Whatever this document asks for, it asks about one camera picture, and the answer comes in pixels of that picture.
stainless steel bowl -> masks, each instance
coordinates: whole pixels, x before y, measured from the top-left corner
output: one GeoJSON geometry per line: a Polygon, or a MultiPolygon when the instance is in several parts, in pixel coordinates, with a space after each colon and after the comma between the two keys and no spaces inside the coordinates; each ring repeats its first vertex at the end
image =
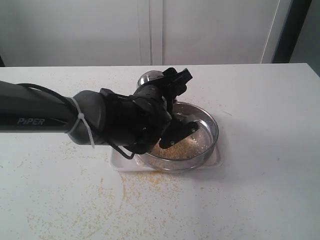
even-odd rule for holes
{"type": "Polygon", "coordinates": [[[200,154],[185,159],[160,158],[145,153],[138,155],[140,161],[144,164],[162,172],[180,173],[196,169],[203,165],[211,156],[219,136],[219,129],[215,119],[205,110],[198,106],[186,102],[176,102],[173,105],[173,112],[177,117],[194,115],[200,123],[198,131],[191,137],[195,139],[201,149],[200,154]]]}

white cabinet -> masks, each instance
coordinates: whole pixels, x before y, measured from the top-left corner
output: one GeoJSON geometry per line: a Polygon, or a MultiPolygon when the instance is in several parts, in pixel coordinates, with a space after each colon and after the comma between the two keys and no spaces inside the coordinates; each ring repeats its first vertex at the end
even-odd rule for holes
{"type": "Polygon", "coordinates": [[[269,63],[291,0],[3,0],[6,66],[269,63]]]}

table surface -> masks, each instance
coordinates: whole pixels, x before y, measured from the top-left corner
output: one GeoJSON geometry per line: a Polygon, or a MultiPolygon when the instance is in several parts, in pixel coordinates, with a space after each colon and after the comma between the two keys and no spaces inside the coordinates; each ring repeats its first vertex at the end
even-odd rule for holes
{"type": "MultiPolygon", "coordinates": [[[[121,173],[109,147],[0,134],[0,233],[13,240],[314,240],[320,235],[320,79],[307,64],[193,65],[178,99],[217,120],[223,165],[121,173]]],[[[65,96],[131,94],[165,66],[1,68],[65,96]]]]}

black cable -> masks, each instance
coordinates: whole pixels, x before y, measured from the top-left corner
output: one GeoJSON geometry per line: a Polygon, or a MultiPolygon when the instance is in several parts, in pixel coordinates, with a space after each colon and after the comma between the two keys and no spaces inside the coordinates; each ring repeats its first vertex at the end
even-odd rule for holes
{"type": "MultiPolygon", "coordinates": [[[[70,110],[71,113],[73,113],[76,117],[78,117],[78,110],[77,108],[70,102],[68,101],[68,99],[62,95],[60,95],[59,93],[52,91],[49,88],[46,88],[44,86],[40,86],[37,84],[32,84],[32,83],[19,83],[17,85],[26,87],[26,88],[30,88],[30,89],[36,89],[36,90],[40,90],[42,92],[45,92],[47,94],[50,94],[52,96],[54,96],[55,98],[59,99],[60,101],[62,101],[66,107],[70,110]]],[[[116,144],[114,144],[112,141],[108,140],[105,138],[105,136],[99,131],[99,129],[96,128],[96,126],[94,126],[90,121],[88,121],[85,118],[86,122],[88,123],[90,129],[99,137],[102,138],[107,144],[109,144],[112,148],[114,148],[118,153],[120,153],[123,157],[125,157],[126,159],[133,159],[135,154],[132,153],[131,155],[127,155],[123,150],[121,150],[116,144]]]]}

